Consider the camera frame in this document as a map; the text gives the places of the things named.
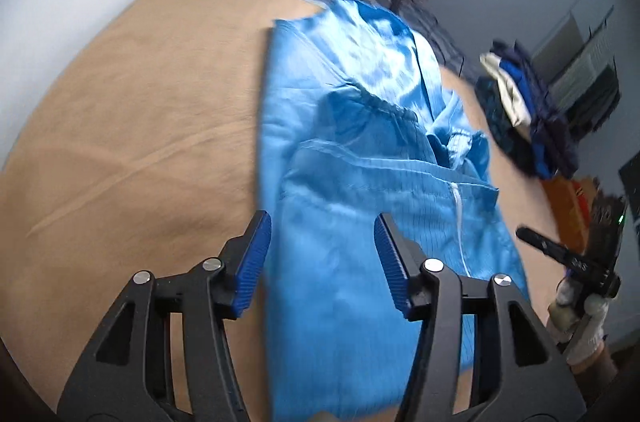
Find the right white gloved hand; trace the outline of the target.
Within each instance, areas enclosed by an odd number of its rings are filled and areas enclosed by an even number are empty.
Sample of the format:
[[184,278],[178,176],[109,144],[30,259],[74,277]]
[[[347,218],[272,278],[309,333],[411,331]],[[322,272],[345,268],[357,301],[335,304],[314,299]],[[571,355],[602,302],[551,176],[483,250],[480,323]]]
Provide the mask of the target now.
[[603,350],[603,325],[610,301],[599,294],[590,294],[578,312],[582,285],[565,277],[556,288],[555,298],[548,305],[547,329],[555,344],[565,344],[562,355],[572,368],[596,359]]

